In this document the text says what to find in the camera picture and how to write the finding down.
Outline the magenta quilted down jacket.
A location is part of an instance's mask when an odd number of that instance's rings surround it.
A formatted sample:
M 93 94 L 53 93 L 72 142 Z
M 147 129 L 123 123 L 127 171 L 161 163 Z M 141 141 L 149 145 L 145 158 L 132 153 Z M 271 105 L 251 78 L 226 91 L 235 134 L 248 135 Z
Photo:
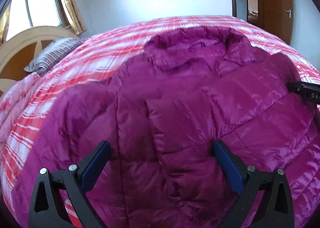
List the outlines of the magenta quilted down jacket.
M 258 170 L 284 170 L 304 227 L 319 207 L 319 109 L 287 89 L 299 79 L 286 55 L 233 29 L 153 37 L 107 80 L 58 96 L 11 193 L 18 222 L 40 168 L 64 170 L 106 140 L 88 199 L 107 226 L 216 227 L 236 198 L 210 153 L 222 140 Z

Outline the brown wooden door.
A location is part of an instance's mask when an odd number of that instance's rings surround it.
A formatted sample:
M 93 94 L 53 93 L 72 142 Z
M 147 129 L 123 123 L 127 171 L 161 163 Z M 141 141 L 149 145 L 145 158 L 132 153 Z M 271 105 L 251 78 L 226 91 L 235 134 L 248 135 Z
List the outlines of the brown wooden door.
M 285 10 L 291 10 L 288 17 Z M 288 45 L 293 29 L 293 0 L 258 0 L 258 25 Z

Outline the pink floral folded quilt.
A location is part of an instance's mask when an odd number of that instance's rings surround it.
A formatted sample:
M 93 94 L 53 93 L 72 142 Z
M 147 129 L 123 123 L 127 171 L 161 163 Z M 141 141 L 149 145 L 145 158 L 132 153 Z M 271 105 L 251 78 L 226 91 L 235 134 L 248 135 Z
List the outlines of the pink floral folded quilt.
M 16 82 L 1 96 L 1 152 L 8 140 L 9 133 L 16 118 L 30 103 L 31 97 L 42 82 L 36 72 Z

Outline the cream wooden headboard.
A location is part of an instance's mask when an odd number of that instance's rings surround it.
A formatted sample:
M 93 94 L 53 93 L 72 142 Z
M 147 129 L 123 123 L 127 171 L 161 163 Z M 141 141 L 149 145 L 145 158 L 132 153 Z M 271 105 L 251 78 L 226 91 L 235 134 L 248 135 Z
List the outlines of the cream wooden headboard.
M 70 30 L 53 26 L 27 29 L 1 46 L 1 94 L 28 75 L 24 68 L 58 38 L 75 38 Z

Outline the grey striped pillow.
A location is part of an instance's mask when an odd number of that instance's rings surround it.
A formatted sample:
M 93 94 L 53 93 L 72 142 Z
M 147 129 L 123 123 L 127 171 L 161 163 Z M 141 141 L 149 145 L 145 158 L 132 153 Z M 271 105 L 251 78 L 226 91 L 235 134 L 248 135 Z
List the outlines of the grey striped pillow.
M 24 71 L 36 72 L 39 75 L 44 74 L 83 42 L 82 38 L 55 39 L 24 68 Z

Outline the red white plaid bedsheet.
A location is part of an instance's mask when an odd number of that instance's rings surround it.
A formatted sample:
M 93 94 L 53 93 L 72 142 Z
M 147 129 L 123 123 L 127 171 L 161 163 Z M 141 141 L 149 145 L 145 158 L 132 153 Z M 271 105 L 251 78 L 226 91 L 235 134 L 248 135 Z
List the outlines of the red white plaid bedsheet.
M 177 29 L 200 26 L 224 27 L 240 32 L 252 46 L 270 55 L 286 55 L 295 65 L 299 81 L 319 82 L 319 72 L 291 46 L 273 34 L 234 17 L 156 19 L 92 36 L 47 73 L 41 75 L 42 82 L 32 95 L 28 106 L 16 118 L 9 133 L 1 158 L 1 187 L 4 202 L 16 220 L 12 190 L 33 148 L 37 133 L 58 96 L 75 85 L 107 80 L 128 59 L 140 55 L 144 46 L 155 36 Z

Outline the window with frame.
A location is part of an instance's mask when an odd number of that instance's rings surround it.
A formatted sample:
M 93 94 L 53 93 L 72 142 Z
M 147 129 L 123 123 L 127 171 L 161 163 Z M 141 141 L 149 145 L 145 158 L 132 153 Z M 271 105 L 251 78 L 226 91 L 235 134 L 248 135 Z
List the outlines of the window with frame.
M 38 26 L 68 26 L 61 0 L 12 0 L 1 18 L 1 41 Z

